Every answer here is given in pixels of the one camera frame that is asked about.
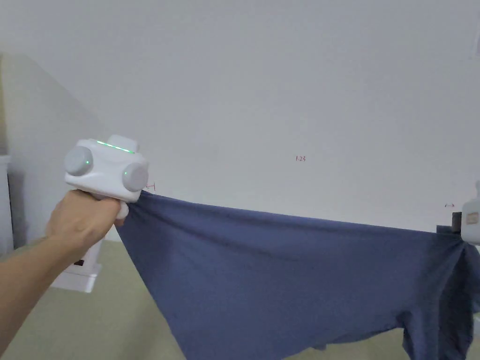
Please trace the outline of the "person's left hand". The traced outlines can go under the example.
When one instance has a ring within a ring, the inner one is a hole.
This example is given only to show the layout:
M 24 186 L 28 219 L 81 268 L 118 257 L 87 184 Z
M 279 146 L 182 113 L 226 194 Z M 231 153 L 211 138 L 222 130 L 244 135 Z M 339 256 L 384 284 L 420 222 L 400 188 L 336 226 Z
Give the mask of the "person's left hand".
M 85 254 L 118 222 L 119 212 L 118 200 L 97 200 L 80 190 L 68 191 L 51 214 L 45 239 L 69 251 Z

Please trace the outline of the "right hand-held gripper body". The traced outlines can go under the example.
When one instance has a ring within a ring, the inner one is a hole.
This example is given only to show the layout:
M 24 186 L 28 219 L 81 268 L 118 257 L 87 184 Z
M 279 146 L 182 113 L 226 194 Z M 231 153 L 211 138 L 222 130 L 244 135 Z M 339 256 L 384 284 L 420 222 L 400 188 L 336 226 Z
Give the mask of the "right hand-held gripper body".
M 462 240 L 474 245 L 480 245 L 480 181 L 476 181 L 476 197 L 467 201 L 460 212 L 452 214 L 451 229 Z

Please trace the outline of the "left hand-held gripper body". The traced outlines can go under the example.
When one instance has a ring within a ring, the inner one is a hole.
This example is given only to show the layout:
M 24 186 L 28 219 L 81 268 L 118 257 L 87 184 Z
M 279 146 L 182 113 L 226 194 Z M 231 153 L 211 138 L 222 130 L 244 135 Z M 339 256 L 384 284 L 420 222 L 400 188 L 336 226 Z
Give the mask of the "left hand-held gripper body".
M 112 135 L 105 142 L 79 140 L 64 159 L 68 185 L 93 197 L 120 202 L 117 219 L 129 213 L 128 204 L 138 201 L 149 180 L 149 162 L 139 152 L 136 140 Z

